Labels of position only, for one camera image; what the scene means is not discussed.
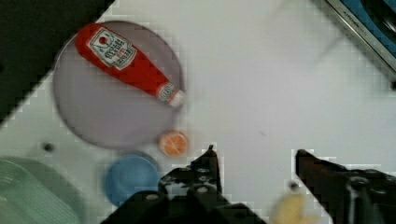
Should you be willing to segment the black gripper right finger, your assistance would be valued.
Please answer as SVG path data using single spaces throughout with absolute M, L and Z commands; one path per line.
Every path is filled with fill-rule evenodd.
M 375 169 L 348 169 L 299 149 L 295 172 L 333 224 L 396 224 L 396 181 Z

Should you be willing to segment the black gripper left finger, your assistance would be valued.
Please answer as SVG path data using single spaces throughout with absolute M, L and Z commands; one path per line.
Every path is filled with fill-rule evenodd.
M 102 224 L 265 224 L 242 203 L 222 195 L 213 147 L 189 165 L 164 175 L 157 190 L 131 196 Z

